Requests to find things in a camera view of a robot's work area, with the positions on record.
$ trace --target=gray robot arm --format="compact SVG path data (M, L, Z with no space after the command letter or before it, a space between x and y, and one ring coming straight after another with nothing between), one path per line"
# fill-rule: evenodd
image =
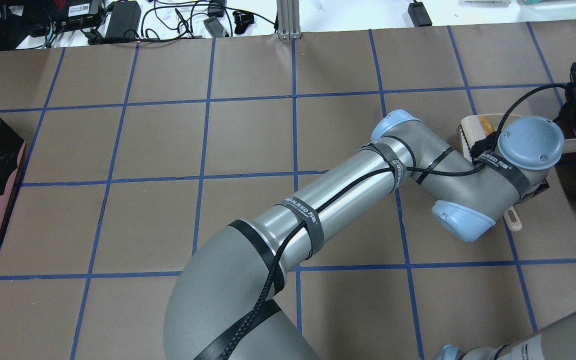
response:
M283 288L286 273L407 178L434 196L432 214L447 230L474 241L539 186L563 148L563 135L555 124L527 116L510 123L496 150L484 153L482 163L475 166L401 109L379 123L371 140L353 157L256 219L234 221L197 251L183 269L167 307L168 360L218 359L242 322L250 319L254 321L231 359L317 359L272 300ZM429 170L411 171L418 168ZM248 316L275 255L291 233L280 254L279 271L271 279L269 300L258 314Z

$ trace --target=metal post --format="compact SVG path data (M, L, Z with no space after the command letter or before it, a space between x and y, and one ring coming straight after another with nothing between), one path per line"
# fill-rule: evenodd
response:
M301 39L299 27L299 0L277 0L277 18L279 20L279 39Z

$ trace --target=velcro strap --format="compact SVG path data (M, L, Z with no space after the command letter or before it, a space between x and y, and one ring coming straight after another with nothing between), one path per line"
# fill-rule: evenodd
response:
M484 151L477 159L474 161L475 164L483 163L488 167L498 172L503 176L519 193L519 198L528 193L531 188L530 180L524 175L524 173L510 163L505 157L500 155L500 153L493 152L491 150Z
M277 203L277 205L290 210L297 218L302 219L306 223L306 231L308 231L308 236L310 237L310 253L306 260L322 250L324 247L324 229L317 210L296 196L290 196Z
M359 149L359 151L361 150L374 151L383 158L383 160L386 162L386 164L388 164L388 166L391 169L395 170L392 172L392 176L395 179L395 184L390 192L393 192L395 191L395 189L400 187L400 185L404 180L404 174L406 173L406 165L404 165L402 160L400 160L400 158L397 157L397 154L393 151L393 149L390 146L381 143L379 141L373 141L362 146L361 149Z

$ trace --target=blue joint cap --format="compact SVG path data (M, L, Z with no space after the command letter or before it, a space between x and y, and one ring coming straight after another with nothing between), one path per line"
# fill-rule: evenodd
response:
M378 141L382 138L382 136L384 136L384 134L388 132L388 130L392 129L394 126L411 120L416 120L421 123L421 120L412 116L404 109L396 109L391 111L386 115L386 117L382 118L374 128L372 135L370 135L370 141Z
M434 357L434 360L457 360L459 348L450 344L444 345Z
M545 117L523 116L503 129L497 146L499 153L515 166L545 170L562 158L564 134Z
M450 234L467 243L477 240L486 230L495 225L495 221L489 216L470 207L445 200L437 200L434 203L432 215L446 230L450 231Z

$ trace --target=black plug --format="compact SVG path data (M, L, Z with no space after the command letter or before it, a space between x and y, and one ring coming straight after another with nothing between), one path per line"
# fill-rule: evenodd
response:
M411 2L408 5L408 14L410 15L410 19L414 27L431 27L433 22L430 20L430 16L428 16L428 12L426 11L426 7L424 3L417 0Z

